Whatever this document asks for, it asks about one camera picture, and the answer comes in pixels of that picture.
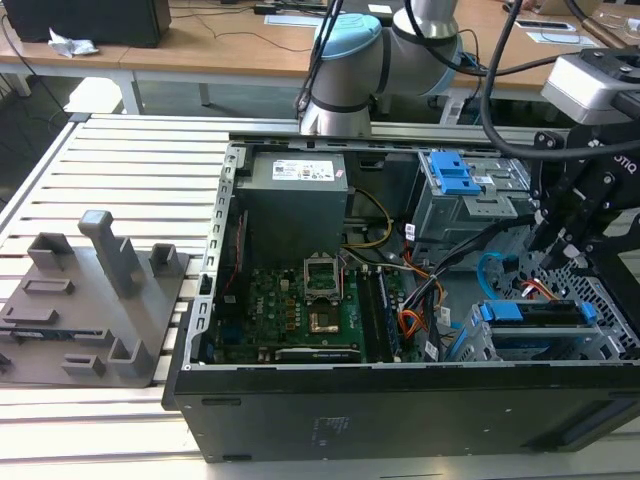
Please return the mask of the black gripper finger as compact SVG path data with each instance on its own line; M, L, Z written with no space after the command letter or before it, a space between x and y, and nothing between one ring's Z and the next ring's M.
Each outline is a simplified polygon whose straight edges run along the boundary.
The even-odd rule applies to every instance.
M602 235L602 212L611 207L616 177L612 172L577 169L563 175L549 198L546 218L552 243L546 253L546 269L555 270L570 259L591 253Z
M565 182L566 163L547 157L531 164L530 195L536 206L534 237L535 251L564 251L566 217L569 195Z

